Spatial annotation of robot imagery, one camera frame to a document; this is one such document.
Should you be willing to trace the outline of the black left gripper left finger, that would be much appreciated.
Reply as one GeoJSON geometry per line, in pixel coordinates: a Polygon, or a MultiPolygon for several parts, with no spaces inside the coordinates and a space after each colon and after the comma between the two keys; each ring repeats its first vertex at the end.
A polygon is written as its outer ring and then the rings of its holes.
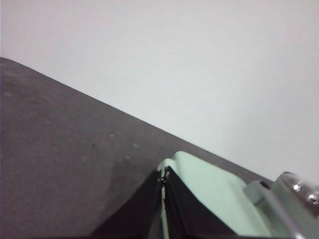
{"type": "Polygon", "coordinates": [[[135,193],[91,236],[95,239],[146,239],[161,203],[161,171],[154,170],[135,193]]]}

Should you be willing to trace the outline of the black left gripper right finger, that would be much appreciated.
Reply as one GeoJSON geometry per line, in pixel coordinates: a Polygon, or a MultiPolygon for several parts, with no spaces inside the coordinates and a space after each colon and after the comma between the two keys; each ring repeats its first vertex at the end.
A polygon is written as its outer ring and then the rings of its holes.
{"type": "Polygon", "coordinates": [[[164,206],[170,239],[235,239],[238,237],[209,211],[169,166],[164,173],[164,206]]]}

